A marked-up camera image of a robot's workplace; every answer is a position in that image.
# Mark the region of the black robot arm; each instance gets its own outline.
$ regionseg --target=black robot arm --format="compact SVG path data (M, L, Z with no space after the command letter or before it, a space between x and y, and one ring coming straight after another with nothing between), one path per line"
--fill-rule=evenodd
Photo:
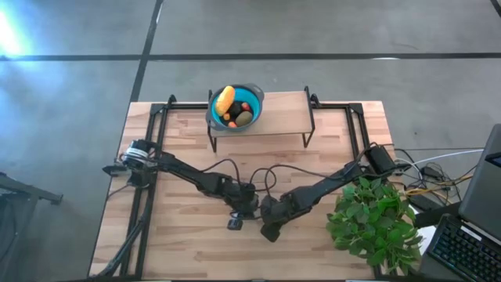
M147 186L152 177L157 177L157 172L168 172L192 183L205 196L222 199L238 212L239 218L253 219L258 209L258 195L253 184L235 182L230 175L198 170L175 155L161 151L156 143L143 139L133 141L122 163L132 171L129 182L133 186Z
M364 151L370 165L361 166L359 160L347 163L341 170L312 186L299 186L280 196L279 201L266 196L261 202L261 217L265 223L261 234L271 242L280 235L280 228L292 219L309 213L320 199L353 182L361 176L379 178L390 175L395 163L383 146L372 146Z

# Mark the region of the keyboard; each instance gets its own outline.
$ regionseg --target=keyboard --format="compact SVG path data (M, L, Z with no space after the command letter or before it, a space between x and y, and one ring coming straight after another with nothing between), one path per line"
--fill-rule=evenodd
M501 247L452 216L442 216L427 253L467 280L501 282Z

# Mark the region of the wooden table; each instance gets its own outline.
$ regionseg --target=wooden table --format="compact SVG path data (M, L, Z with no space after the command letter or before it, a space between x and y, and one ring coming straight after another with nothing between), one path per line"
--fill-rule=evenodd
M151 103L133 103L121 140L120 152L134 139L144 138ZM370 142L392 143L383 104L362 102ZM169 110L163 150L196 168L206 168L231 157L243 181L256 168L277 163L295 165L329 175L352 161L345 113L314 110L315 134L307 149L300 135L245 136L220 140L218 152L211 150L204 110ZM230 164L214 169L235 175ZM311 185L319 177L277 168L274 197L297 186ZM263 174L256 186L262 188ZM110 191L126 178L116 178ZM332 280L373 278L364 259L333 248L325 231L326 216L334 209L341 190L324 197L312 212L287 223L281 236L270 243L261 234L261 221L245 222L241 231L226 229L230 208L220 200L205 197L176 176L160 173L157 182L143 279L162 280ZM98 273L124 241L133 189L116 193L106 204L91 274ZM135 264L132 253L131 264Z

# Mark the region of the potted plant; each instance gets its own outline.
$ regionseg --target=potted plant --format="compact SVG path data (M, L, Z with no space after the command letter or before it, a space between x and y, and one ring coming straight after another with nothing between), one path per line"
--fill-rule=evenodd
M416 216L401 196L392 183L382 179L359 178L356 186L346 186L337 198L335 213L327 215L326 228L334 247L349 250L370 266L384 266L387 273L399 268L407 275L410 265L420 258L418 244L423 238L417 236L411 224Z

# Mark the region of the laptop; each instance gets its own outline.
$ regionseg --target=laptop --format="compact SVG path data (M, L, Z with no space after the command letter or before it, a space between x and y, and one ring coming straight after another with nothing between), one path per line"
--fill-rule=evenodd
M501 125L495 125L460 204L443 215L420 272L444 280L501 282Z

